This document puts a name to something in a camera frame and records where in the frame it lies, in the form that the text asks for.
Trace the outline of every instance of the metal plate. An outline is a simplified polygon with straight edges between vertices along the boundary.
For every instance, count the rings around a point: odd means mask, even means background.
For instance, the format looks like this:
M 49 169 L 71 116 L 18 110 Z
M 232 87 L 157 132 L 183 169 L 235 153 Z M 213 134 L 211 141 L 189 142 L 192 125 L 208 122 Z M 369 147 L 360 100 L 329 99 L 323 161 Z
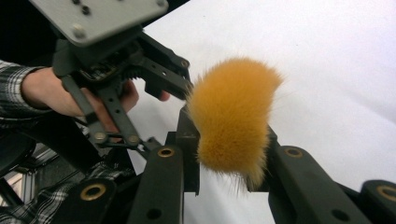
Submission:
M 64 36 L 86 47 L 168 9 L 166 0 L 30 0 Z

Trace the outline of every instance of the orange fur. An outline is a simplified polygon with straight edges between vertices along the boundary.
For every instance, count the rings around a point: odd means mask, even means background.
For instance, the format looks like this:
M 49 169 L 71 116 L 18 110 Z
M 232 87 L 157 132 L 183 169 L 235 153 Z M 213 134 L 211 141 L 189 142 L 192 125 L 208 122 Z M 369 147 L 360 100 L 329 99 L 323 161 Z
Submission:
M 268 114 L 281 82 L 274 69 L 249 58 L 230 59 L 201 77 L 187 102 L 201 135 L 199 162 L 259 187 L 266 168 Z

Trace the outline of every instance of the shirt sleeve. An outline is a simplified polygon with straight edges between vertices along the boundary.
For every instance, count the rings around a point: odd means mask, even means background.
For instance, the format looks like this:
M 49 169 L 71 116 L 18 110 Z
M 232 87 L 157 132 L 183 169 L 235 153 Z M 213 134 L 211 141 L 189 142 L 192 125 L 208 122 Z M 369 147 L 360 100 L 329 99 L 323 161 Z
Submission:
M 35 109 L 21 94 L 23 79 L 39 67 L 26 67 L 0 60 L 0 128 L 16 128 L 32 123 L 50 110 Z

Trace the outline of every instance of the white surface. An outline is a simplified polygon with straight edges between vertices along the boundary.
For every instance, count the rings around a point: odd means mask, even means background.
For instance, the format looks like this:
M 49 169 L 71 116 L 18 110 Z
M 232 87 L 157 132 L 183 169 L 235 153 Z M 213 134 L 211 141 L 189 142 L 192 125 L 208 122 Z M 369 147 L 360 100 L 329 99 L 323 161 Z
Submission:
M 285 79 L 270 121 L 281 145 L 304 148 L 355 190 L 396 182 L 394 1 L 192 0 L 146 32 L 190 61 L 192 80 L 233 56 L 268 62 Z M 183 102 L 157 102 L 136 83 L 129 115 L 144 138 L 163 142 Z M 274 223 L 265 193 L 237 195 L 230 179 L 201 173 L 185 223 Z

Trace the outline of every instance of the brass ring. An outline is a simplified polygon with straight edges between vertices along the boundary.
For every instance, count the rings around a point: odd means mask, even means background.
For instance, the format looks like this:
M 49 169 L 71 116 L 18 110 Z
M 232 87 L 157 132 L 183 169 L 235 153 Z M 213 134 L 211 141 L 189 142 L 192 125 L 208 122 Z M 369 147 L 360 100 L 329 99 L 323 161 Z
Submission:
M 301 158 L 303 156 L 303 152 L 298 148 L 286 148 L 285 153 L 294 158 Z
M 172 148 L 169 148 L 169 147 L 161 148 L 158 151 L 158 155 L 160 157 L 163 157 L 163 158 L 171 157 L 174 154 L 175 154 L 175 151 Z
M 95 193 L 89 193 L 89 191 L 92 189 L 98 189 L 98 191 Z M 82 190 L 79 197 L 84 201 L 93 201 L 100 198 L 103 194 L 105 194 L 105 192 L 106 186 L 104 184 L 91 184 Z
M 393 191 L 395 193 L 395 195 L 396 195 L 396 188 L 393 188 L 393 187 L 390 187 L 390 186 L 386 186 L 386 185 L 381 185 L 381 186 L 376 187 L 376 191 L 378 191 L 378 193 L 382 197 L 384 197 L 384 198 L 386 198 L 388 200 L 391 200 L 393 202 L 396 202 L 396 196 L 393 196 L 393 195 L 390 195 L 390 194 L 386 193 L 387 190 Z

